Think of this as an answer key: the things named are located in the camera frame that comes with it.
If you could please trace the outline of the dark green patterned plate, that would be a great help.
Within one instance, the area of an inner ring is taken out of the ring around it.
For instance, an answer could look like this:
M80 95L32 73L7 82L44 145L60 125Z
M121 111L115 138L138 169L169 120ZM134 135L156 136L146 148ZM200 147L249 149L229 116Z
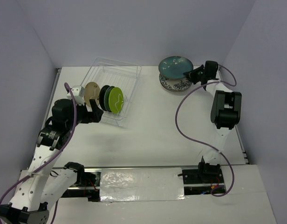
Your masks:
M108 89L106 90L105 95L104 95L104 106L105 106L106 111L108 111L108 112L112 112L110 109L110 105L109 105L109 97L110 97L110 93L113 89L114 89L114 86L108 87Z

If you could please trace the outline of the black plate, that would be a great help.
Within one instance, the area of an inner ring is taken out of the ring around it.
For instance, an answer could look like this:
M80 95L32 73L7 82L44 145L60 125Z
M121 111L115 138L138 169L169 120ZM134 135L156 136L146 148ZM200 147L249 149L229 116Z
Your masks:
M109 85L105 85L101 88L100 90L100 93L99 93L99 104L100 104L100 107L104 110L104 111L107 111L106 110L106 107L105 107L105 104L104 104L104 96L105 96L105 93L106 93L106 90L109 88L110 86Z

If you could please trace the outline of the cream beige plate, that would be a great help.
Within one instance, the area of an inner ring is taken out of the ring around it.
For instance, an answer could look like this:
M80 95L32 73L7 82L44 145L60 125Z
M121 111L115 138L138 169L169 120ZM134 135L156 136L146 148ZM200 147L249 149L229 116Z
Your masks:
M88 107L90 106L90 100L94 99L96 104L99 105L100 87L96 82L89 82L85 86L84 101Z

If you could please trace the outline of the lime green plate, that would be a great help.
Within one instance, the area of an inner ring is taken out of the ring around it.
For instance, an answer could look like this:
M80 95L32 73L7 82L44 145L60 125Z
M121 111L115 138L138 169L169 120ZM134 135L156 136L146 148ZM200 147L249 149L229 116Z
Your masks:
M119 114L124 104L123 92L120 88L115 87L109 97L109 105L112 113Z

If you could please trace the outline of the blue floral white plate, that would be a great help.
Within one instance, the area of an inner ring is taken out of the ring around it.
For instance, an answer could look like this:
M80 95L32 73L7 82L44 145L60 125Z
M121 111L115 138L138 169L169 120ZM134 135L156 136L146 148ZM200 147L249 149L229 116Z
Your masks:
M159 74L159 81L166 90L170 91L185 91L192 85L192 82L186 78L169 79L162 74Z

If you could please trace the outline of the dark teal speckled plate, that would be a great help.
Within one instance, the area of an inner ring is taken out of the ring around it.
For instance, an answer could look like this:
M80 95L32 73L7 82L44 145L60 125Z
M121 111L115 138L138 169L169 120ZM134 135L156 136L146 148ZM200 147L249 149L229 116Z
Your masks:
M185 78L184 73L192 71L193 68L194 66L192 62L182 56L167 57L163 59L158 65L160 74L168 79Z

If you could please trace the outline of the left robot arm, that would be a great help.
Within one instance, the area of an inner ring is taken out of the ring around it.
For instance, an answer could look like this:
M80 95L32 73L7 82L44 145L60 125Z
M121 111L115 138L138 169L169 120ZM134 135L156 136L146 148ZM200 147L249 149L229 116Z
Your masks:
M88 110L84 87L64 86L67 97L55 101L52 116L39 132L28 174L13 185L17 192L11 201L7 204L0 202L0 224L45 224L51 206L58 204L67 188L84 184L84 166L71 161L50 185L46 184L54 164L70 143L78 124L90 124L90 128L84 131L86 141L75 147L77 158L91 158L98 149L106 154L115 152L120 155L123 149L129 147L129 140L134 141L130 147L133 151L140 148L139 141L130 133L117 136L96 127L106 112L104 102L97 104L91 99L91 110Z

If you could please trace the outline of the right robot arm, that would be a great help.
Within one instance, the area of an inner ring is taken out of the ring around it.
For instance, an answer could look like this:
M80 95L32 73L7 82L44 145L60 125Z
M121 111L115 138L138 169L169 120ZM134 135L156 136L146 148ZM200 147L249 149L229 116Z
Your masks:
M206 61L204 65L191 71L188 78L196 84L200 82L203 89L213 96L210 113L216 133L213 135L202 160L209 165L221 163L224 145L230 131L239 123L241 115L240 92L232 91L226 87L226 83L217 77L219 64L215 61Z

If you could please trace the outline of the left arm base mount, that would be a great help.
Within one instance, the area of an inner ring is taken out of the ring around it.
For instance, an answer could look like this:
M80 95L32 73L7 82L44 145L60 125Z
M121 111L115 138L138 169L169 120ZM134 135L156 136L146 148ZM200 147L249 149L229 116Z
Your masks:
M68 162L65 164L61 171L71 169L77 173L76 182L68 187L62 194L61 198L87 198L89 202L100 201L100 180L101 171L92 171L91 169L85 169L85 167L79 163ZM55 169L51 173L60 175Z

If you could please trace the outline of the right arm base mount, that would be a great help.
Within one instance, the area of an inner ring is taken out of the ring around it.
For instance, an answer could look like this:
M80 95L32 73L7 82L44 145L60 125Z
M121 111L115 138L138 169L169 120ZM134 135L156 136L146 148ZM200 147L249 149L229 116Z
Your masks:
M204 158L198 164L197 168L183 169L179 177L183 178L184 194L190 195L210 195L224 194L226 188L221 166L210 165L206 163Z

